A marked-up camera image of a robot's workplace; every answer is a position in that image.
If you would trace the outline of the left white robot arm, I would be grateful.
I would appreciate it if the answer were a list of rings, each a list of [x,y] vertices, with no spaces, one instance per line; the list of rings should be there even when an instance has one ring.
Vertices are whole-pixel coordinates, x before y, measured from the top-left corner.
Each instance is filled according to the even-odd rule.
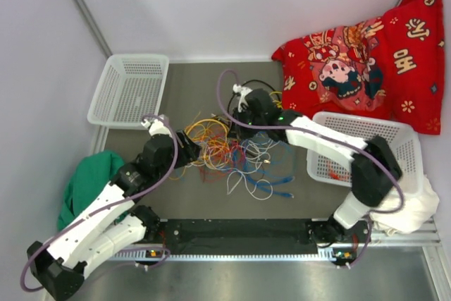
[[[161,219],[138,205],[146,189],[199,158],[201,147],[181,130],[154,133],[137,157],[121,166],[101,193],[61,236],[27,249],[32,275],[55,300],[68,300],[91,273],[127,246],[152,242],[159,236]]]

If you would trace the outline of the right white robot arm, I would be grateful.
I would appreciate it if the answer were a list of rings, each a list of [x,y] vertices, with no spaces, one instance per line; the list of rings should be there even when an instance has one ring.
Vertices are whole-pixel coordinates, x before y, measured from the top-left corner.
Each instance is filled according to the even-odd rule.
[[[249,139],[263,132],[275,142],[313,151],[350,173],[351,188],[328,220],[330,236],[339,242],[354,234],[354,225],[380,205],[392,189],[399,190],[402,169],[387,140],[340,133],[290,109],[281,109],[263,89],[234,85],[237,108],[230,116],[236,133]]]

